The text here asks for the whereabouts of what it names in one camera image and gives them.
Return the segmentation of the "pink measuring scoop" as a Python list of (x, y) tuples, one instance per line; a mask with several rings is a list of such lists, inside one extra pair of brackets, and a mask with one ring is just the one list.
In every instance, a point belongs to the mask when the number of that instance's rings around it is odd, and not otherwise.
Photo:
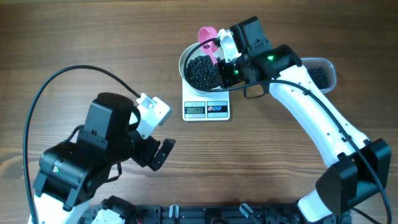
[[(218, 31), (214, 28), (214, 27), (202, 27), (199, 30), (198, 33), (198, 41), (199, 43), (203, 43), (206, 40), (212, 39), (212, 38), (217, 38), (218, 36)], [(214, 55), (214, 53), (218, 50), (218, 47), (216, 46), (216, 44), (214, 42), (208, 42), (206, 44), (204, 44), (201, 47), (201, 51), (208, 55), (211, 58), (211, 61), (213, 62), (213, 64), (217, 64), (217, 59)]]

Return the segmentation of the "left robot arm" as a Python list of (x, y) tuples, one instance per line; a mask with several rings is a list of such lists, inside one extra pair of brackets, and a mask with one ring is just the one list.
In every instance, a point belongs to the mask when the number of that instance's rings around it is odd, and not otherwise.
[(161, 99), (144, 93), (136, 102), (115, 93), (98, 94), (85, 123), (72, 132), (76, 141), (66, 139), (41, 155), (30, 222), (77, 223), (97, 189), (118, 180), (109, 175), (112, 166), (126, 160), (159, 170), (175, 140), (160, 142), (151, 133), (171, 113)]

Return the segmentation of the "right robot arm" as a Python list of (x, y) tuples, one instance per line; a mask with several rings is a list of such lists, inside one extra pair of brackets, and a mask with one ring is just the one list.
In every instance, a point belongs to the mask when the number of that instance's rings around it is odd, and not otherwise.
[(375, 194), (386, 196), (391, 149), (353, 127), (314, 84), (288, 45), (273, 47), (257, 17), (217, 33), (224, 58), (217, 64), (222, 90), (260, 85), (282, 103), (310, 136), (326, 165), (315, 189), (298, 201), (314, 223), (355, 210)]

